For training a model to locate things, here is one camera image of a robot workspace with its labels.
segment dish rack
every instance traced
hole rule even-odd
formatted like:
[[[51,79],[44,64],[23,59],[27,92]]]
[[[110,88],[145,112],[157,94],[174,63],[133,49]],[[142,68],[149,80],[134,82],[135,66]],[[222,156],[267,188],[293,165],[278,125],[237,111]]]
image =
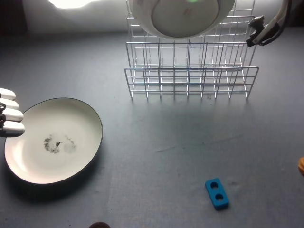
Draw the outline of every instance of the dish rack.
[[[251,66],[257,46],[248,47],[253,32],[248,26],[255,0],[236,0],[229,15],[206,34],[163,39],[145,32],[130,12],[127,0],[130,42],[126,43],[129,67],[124,69],[130,96],[151,94],[200,95],[208,97],[243,94],[249,98],[258,74]]]

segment plate in dish rack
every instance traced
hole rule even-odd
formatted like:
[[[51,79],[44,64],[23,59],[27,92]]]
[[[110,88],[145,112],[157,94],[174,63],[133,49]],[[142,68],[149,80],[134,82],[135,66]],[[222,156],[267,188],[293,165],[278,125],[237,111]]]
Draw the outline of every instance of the plate in dish rack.
[[[95,157],[102,122],[88,104],[72,98],[39,103],[24,113],[25,133],[5,141],[5,159],[19,178],[50,184],[80,172]]]

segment gray surface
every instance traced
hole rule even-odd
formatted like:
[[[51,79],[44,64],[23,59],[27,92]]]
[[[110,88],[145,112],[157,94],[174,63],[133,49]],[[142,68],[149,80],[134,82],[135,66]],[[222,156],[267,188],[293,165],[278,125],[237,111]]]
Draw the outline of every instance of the gray surface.
[[[125,34],[1,42],[1,87],[22,111],[54,97],[90,104],[104,125],[95,163],[54,194],[19,185],[0,142],[1,228],[295,228],[304,224],[304,30],[259,47],[248,102],[136,95],[123,68]],[[219,177],[231,207],[216,212],[204,188]]]

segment white wall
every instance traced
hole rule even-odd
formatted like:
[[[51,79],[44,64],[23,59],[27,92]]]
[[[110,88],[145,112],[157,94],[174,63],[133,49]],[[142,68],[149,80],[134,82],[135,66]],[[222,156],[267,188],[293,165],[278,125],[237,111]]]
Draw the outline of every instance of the white wall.
[[[256,0],[255,16],[264,15],[269,21],[278,11],[282,0]],[[238,0],[248,5],[253,0]],[[126,31],[126,1],[100,0],[78,9],[59,9],[48,0],[23,0],[30,33],[112,32]]]

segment blue block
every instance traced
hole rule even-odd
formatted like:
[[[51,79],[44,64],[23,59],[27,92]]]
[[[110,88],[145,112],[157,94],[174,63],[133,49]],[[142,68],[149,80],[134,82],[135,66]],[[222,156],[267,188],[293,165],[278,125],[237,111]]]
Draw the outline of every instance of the blue block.
[[[228,207],[229,200],[219,178],[206,181],[205,187],[215,210],[221,210]]]

